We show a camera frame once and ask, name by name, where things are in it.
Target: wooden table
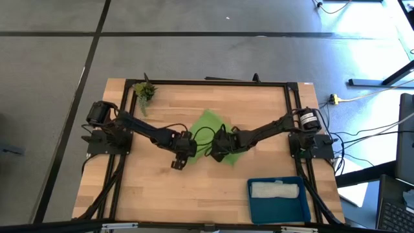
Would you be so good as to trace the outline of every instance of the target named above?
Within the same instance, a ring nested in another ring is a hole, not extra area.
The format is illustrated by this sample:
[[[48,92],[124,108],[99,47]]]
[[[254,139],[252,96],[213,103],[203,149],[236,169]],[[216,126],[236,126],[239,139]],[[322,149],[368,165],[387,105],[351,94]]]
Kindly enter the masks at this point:
[[[108,79],[103,100],[120,105],[124,79]],[[318,107],[314,86],[299,83],[303,107]],[[134,116],[162,127],[183,123],[189,128],[209,108],[227,123],[240,129],[254,129],[278,119],[287,112],[285,95],[280,87],[240,87],[212,85],[159,85],[144,117],[139,108]],[[130,90],[130,105],[133,93]],[[180,126],[173,129],[181,131]],[[290,157],[287,133],[270,137],[246,152],[232,167],[203,157],[182,170],[170,168],[172,152],[162,150],[149,139],[134,134],[127,156],[116,219],[176,223],[251,224],[246,194],[246,180],[256,177],[296,175]],[[83,173],[73,217],[80,216],[102,189],[108,155],[91,159]],[[314,159],[318,193],[334,215],[344,222],[340,198],[332,168]],[[307,196],[312,221],[312,199]],[[111,195],[105,216],[109,215]]]

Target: blue container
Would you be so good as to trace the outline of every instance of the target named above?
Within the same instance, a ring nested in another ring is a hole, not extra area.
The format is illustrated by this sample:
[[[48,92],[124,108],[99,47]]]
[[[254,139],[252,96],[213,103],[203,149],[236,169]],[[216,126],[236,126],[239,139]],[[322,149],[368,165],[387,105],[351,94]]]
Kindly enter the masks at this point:
[[[284,184],[297,184],[297,198],[252,198],[253,182],[283,181]],[[254,224],[309,222],[311,213],[306,200],[306,190],[301,177],[257,178],[247,180],[250,217]]]

